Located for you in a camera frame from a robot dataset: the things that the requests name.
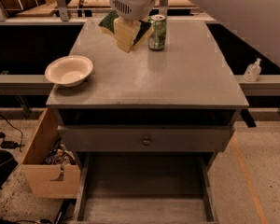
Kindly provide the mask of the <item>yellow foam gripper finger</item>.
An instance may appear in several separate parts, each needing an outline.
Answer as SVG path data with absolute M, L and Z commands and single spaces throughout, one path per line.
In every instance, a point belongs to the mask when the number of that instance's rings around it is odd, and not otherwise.
M 118 48 L 129 53 L 140 31 L 139 21 L 127 21 L 122 17 L 114 19 L 114 35 Z

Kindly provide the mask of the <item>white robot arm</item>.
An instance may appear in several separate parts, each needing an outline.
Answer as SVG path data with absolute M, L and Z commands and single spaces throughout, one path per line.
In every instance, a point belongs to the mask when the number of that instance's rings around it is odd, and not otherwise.
M 280 68 L 280 0 L 190 0 Z M 110 0 L 120 16 L 136 21 L 154 0 Z M 160 6 L 167 3 L 160 0 Z

